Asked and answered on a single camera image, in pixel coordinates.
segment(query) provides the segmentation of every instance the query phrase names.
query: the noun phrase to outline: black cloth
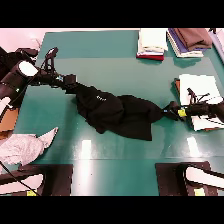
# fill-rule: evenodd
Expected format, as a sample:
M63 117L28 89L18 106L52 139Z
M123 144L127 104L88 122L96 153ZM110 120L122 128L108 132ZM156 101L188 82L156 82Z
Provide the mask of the black cloth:
M78 113L100 134L110 130L127 138L152 141L151 123L163 117L156 104L131 95L116 97L79 83L74 93Z

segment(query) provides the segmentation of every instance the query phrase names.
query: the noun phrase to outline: yellow label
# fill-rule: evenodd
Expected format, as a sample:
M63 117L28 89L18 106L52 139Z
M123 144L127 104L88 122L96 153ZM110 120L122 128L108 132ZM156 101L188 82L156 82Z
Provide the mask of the yellow label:
M33 191L27 191L26 196L37 196Z
M186 117L187 116L184 109L178 110L178 114L179 114L180 117Z
M204 188L194 189L195 196L205 196Z

